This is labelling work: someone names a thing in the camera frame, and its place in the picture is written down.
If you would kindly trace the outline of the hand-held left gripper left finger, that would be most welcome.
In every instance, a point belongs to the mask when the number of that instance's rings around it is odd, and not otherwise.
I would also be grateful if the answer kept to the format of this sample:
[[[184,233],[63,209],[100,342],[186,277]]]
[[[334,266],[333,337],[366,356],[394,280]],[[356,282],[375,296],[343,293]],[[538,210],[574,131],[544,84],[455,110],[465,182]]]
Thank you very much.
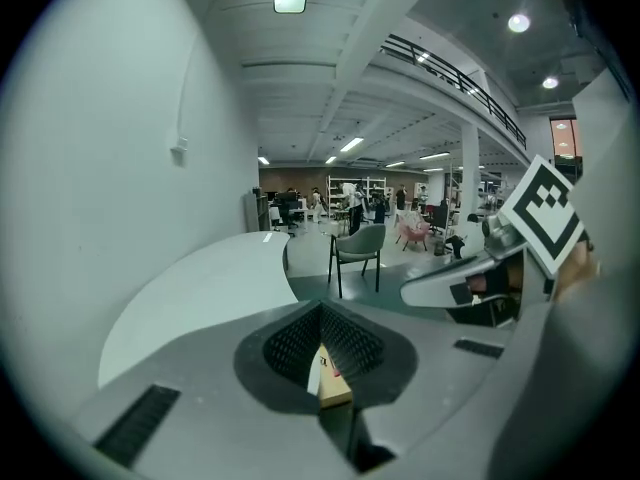
[[[307,390],[315,303],[187,333],[108,382],[75,430],[123,479],[346,479]]]

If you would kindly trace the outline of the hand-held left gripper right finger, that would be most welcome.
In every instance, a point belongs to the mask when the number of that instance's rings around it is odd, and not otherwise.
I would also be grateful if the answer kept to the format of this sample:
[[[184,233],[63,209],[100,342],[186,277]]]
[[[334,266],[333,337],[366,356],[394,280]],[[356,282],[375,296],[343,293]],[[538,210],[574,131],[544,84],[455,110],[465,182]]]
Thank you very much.
[[[352,393],[326,418],[329,436],[357,471],[406,455],[479,387],[509,331],[427,320],[357,304],[326,303],[325,347]]]

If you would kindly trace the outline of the person's right hand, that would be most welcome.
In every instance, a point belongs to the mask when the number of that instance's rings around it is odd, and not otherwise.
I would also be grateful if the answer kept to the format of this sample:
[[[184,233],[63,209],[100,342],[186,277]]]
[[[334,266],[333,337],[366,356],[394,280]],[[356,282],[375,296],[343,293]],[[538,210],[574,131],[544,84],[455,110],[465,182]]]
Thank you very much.
[[[579,241],[560,266],[552,300],[559,301],[562,296],[578,283],[600,275],[600,262],[593,254],[594,246],[590,240]]]

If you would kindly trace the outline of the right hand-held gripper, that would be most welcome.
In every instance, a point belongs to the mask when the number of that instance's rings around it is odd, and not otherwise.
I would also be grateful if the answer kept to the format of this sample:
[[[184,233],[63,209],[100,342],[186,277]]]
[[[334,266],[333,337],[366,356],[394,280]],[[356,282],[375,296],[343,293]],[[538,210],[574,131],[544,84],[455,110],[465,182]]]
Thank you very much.
[[[527,308],[551,299],[561,265],[585,233],[569,201],[572,188],[536,156],[498,213],[483,222],[489,256],[435,262],[401,286],[402,301],[442,310],[457,324],[515,324]]]

